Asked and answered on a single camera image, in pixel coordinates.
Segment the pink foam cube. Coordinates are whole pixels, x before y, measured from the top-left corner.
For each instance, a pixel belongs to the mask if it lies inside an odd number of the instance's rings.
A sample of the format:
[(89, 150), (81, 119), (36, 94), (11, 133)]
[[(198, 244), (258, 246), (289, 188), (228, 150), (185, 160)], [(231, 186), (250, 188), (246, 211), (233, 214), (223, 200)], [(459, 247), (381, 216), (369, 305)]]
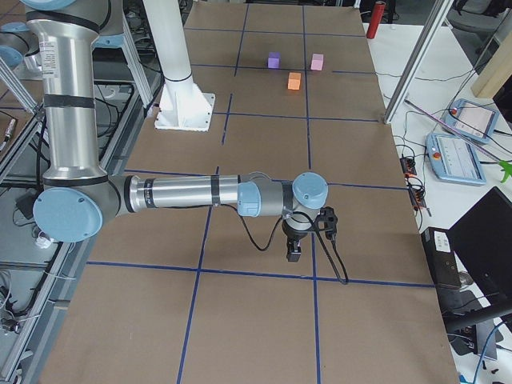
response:
[(313, 71), (321, 71), (323, 69), (324, 55), (323, 54), (312, 54), (310, 69)]

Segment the orange usb hub upper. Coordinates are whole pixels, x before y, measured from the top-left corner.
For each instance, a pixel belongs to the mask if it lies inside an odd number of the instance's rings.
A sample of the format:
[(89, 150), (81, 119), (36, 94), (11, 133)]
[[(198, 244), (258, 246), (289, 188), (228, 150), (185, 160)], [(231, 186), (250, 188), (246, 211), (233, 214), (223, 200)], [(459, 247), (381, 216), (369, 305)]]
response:
[(417, 171), (415, 168), (416, 162), (414, 157), (400, 157), (399, 159), (402, 171), (405, 176), (416, 176)]

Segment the aluminium frame post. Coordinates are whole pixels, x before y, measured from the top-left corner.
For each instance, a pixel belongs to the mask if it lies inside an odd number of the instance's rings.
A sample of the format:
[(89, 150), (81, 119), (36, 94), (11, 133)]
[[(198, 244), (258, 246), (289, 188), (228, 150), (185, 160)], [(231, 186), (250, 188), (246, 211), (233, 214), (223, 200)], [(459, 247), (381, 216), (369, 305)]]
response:
[(418, 68), (422, 64), (434, 36), (443, 24), (452, 4), (453, 2), (450, 0), (437, 0), (434, 3), (383, 115), (385, 124), (392, 122), (398, 108), (405, 101), (410, 84), (414, 80)]

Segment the teach pendant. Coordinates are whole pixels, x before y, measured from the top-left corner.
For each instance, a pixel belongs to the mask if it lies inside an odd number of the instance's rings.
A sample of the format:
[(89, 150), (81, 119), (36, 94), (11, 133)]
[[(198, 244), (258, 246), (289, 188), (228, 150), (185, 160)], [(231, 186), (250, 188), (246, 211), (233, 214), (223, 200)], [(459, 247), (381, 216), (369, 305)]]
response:
[(426, 149), (436, 177), (444, 182), (483, 186), (486, 177), (474, 148), (450, 134), (428, 134)]
[(466, 137), (487, 144), (498, 122), (498, 112), (488, 106), (460, 98), (444, 112), (442, 120)]

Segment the brown paper table cover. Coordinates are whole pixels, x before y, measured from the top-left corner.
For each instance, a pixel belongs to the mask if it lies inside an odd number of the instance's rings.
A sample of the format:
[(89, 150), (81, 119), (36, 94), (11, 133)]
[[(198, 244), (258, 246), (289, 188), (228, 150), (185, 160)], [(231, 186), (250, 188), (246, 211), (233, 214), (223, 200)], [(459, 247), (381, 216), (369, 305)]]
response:
[[(128, 214), (100, 232), (40, 382), (455, 383), (358, 12), (200, 2), (185, 35), (194, 80), (217, 97), (210, 129), (147, 120), (125, 171), (319, 173), (350, 282), (313, 237), (288, 262), (273, 218)], [(300, 90), (287, 89), (289, 72)]]

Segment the purple foam cube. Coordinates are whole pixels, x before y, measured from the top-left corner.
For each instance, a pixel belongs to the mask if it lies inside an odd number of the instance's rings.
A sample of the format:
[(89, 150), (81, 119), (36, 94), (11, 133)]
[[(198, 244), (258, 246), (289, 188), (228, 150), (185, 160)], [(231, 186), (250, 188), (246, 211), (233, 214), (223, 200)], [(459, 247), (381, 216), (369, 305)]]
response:
[(280, 60), (281, 55), (279, 52), (269, 52), (267, 58), (267, 67), (269, 69), (279, 69), (280, 68)]

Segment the black monitor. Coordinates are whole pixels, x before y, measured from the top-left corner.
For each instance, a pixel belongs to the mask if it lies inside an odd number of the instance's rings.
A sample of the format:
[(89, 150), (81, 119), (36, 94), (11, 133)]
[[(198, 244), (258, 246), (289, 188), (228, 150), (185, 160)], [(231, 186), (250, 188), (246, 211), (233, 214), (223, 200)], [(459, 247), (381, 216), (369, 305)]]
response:
[(452, 249), (490, 305), (445, 321), (448, 332), (511, 319), (511, 200), (491, 188), (448, 230)]

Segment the red cylinder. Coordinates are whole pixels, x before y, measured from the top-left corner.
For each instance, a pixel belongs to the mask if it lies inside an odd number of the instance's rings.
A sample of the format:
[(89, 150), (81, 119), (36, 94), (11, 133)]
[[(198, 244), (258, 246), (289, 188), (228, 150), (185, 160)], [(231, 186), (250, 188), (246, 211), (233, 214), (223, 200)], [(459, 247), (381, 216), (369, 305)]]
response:
[(374, 39), (381, 23), (382, 16), (386, 8), (385, 1), (376, 1), (371, 11), (371, 19), (366, 31), (367, 39)]

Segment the lower teach pendant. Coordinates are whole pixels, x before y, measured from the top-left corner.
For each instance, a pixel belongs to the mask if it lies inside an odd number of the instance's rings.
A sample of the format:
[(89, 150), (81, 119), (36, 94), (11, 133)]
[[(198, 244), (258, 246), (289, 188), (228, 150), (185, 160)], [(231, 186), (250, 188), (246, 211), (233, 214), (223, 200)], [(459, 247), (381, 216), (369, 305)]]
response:
[(436, 177), (444, 182), (483, 186), (486, 177), (474, 148), (450, 134), (428, 134), (426, 149)]

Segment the orange usb hub lower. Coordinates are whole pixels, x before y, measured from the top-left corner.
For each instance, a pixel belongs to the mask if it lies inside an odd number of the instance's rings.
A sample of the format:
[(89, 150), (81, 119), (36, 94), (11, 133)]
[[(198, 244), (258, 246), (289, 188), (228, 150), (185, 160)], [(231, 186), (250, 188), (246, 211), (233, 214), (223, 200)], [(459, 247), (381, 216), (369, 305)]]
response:
[(421, 186), (412, 185), (408, 187), (411, 205), (414, 210), (418, 211), (426, 208), (425, 189)]

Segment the orange usb hub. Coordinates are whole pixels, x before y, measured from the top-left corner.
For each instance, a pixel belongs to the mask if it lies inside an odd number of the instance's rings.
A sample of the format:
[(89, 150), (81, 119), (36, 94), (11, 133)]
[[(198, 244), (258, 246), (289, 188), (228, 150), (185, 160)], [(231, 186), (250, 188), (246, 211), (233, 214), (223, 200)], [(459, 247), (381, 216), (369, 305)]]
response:
[(400, 157), (399, 159), (402, 171), (405, 176), (416, 176), (417, 171), (415, 168), (416, 162), (414, 157)]
[(425, 189), (421, 186), (412, 185), (408, 187), (411, 205), (414, 210), (418, 211), (426, 208)]

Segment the wooden board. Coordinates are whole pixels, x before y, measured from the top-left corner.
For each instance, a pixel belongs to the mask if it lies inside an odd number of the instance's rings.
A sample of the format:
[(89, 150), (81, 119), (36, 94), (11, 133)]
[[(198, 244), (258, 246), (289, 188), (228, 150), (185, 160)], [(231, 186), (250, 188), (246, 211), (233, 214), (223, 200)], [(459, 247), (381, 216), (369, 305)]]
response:
[(508, 33), (491, 60), (471, 86), (476, 98), (493, 98), (511, 76), (512, 37)]

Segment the orange foam cube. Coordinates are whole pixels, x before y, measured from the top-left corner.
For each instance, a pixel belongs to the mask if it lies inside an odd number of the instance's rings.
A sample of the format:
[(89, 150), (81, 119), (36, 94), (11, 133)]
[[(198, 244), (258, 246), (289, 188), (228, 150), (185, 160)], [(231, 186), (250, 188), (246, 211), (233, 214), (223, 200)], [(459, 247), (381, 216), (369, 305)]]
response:
[(302, 83), (302, 74), (298, 72), (289, 72), (287, 89), (300, 90)]

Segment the black box with label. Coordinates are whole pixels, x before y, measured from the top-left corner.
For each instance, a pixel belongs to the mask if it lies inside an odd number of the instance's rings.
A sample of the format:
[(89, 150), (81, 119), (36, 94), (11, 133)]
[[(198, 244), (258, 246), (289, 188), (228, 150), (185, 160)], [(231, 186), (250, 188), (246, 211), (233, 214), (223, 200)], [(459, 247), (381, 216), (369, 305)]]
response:
[(458, 268), (446, 230), (427, 227), (421, 237), (433, 283), (436, 287), (459, 290)]

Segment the upper teach pendant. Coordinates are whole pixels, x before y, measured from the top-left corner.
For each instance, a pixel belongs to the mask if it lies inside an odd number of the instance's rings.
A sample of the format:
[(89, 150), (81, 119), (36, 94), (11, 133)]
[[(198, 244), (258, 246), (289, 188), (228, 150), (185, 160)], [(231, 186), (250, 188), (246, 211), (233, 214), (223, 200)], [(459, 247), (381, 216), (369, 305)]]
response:
[(444, 112), (442, 120), (466, 137), (487, 144), (498, 122), (498, 112), (488, 106), (460, 98)]

